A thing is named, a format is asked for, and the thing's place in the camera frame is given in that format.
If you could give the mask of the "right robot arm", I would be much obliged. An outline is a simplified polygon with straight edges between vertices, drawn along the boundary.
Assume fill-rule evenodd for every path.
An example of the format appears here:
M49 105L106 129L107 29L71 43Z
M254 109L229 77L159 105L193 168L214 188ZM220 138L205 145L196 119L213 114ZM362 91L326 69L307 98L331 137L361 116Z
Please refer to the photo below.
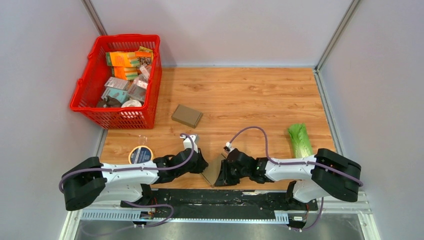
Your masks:
M332 196L344 202L356 202L362 167L327 148L301 158L253 158L234 148L220 164L215 187L235 186L242 178L264 184L290 180L286 205L299 209L311 200Z

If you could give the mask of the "cardboard box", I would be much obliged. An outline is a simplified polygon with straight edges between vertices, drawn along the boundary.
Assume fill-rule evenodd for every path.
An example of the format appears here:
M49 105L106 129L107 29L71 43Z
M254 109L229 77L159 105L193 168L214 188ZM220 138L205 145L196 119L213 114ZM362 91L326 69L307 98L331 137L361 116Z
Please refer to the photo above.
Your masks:
M171 119L175 122L195 129L198 126L202 116L202 112L179 104L171 115Z
M218 154L214 159L208 162L208 166L201 173L202 177L211 188L215 187L215 182L220 174L222 161L225 159L226 155L224 153Z

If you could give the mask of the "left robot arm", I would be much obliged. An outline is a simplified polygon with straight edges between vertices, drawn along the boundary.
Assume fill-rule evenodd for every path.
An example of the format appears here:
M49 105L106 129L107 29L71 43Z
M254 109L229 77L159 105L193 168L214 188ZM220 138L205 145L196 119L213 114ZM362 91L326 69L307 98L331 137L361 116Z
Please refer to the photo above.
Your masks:
M152 203L153 194L143 185L169 183L186 173L200 174L208 165L201 150L191 148L137 164L101 163L93 156L64 173L59 189L67 211L108 201L136 203L145 208Z

